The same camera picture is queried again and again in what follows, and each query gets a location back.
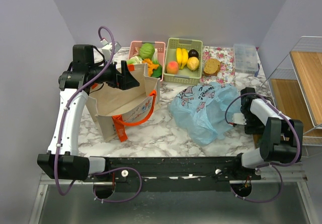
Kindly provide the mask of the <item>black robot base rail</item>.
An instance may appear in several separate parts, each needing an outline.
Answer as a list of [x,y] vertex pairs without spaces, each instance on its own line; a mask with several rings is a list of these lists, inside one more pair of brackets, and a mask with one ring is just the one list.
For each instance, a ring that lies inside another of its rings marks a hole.
[[182,192],[230,190],[230,182],[260,180],[238,157],[106,158],[105,174],[88,181],[111,183],[117,192]]

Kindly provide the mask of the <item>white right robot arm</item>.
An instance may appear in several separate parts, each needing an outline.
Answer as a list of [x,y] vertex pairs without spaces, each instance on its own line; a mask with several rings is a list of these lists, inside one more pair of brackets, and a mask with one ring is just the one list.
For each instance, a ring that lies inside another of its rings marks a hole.
[[242,89],[240,98],[245,133],[262,138],[257,149],[239,154],[240,162],[231,167],[232,175],[241,180],[250,169],[298,163],[302,156],[303,123],[284,115],[267,98],[257,95],[254,88]]

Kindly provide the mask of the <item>yellow orange food piece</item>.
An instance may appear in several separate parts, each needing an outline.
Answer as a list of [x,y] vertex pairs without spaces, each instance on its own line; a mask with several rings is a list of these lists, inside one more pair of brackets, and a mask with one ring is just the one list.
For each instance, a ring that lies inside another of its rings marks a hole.
[[159,68],[159,63],[154,63],[151,59],[146,58],[142,61],[142,63],[147,63],[148,65],[148,76],[150,77],[153,74],[154,70]]

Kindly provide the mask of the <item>beige canvas tote bag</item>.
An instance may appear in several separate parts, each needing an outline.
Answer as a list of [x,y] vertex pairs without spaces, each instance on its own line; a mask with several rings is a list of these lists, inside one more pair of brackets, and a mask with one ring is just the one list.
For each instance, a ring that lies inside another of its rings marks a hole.
[[129,71],[140,83],[130,90],[104,85],[90,93],[86,107],[105,141],[118,136],[128,139],[125,128],[145,123],[158,108],[160,79],[148,75],[148,64],[130,65]]

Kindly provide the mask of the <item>bread slice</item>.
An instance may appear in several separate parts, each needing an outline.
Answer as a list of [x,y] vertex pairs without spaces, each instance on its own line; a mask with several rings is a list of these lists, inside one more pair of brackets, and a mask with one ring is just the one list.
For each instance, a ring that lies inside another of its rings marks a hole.
[[221,69],[221,61],[218,59],[208,59],[205,62],[203,72],[206,76],[217,76]]

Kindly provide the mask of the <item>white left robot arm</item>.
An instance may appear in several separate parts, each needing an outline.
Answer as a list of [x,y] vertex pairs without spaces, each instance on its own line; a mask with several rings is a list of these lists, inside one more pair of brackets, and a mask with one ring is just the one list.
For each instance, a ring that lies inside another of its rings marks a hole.
[[94,174],[107,181],[112,170],[103,157],[80,157],[78,134],[82,113],[90,88],[95,83],[106,83],[112,88],[128,90],[139,86],[126,61],[116,68],[113,58],[96,63],[93,45],[77,44],[72,48],[72,62],[58,78],[60,107],[52,141],[45,154],[37,157],[38,166],[51,179],[85,180]]

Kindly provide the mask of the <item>white cauliflower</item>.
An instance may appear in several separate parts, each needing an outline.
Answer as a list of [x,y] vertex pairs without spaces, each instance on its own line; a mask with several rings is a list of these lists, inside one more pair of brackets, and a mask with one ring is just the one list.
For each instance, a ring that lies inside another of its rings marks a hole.
[[141,64],[143,61],[142,57],[140,57],[139,55],[133,56],[130,59],[128,59],[126,62],[128,65],[132,64],[132,65],[137,65],[137,64]]

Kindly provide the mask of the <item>light blue plastic grocery bag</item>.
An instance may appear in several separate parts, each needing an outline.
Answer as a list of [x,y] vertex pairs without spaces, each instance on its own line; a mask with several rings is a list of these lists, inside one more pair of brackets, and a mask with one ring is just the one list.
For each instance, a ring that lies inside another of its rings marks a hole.
[[230,123],[234,113],[240,112],[238,89],[229,84],[211,82],[189,86],[179,92],[168,106],[179,128],[199,145],[208,145],[216,139],[224,139],[233,128]]

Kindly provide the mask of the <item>pink orange peach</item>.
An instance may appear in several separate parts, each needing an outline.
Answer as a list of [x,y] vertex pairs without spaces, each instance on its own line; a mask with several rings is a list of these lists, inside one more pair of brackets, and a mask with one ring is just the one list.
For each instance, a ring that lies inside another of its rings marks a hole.
[[168,62],[166,66],[166,73],[168,74],[177,74],[179,71],[179,64],[176,61]]

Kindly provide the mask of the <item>green cabbage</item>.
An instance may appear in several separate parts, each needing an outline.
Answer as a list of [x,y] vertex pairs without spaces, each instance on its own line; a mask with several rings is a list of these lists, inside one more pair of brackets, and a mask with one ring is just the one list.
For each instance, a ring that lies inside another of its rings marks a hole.
[[155,53],[155,47],[151,43],[143,43],[139,50],[139,56],[143,59],[149,58],[152,59]]

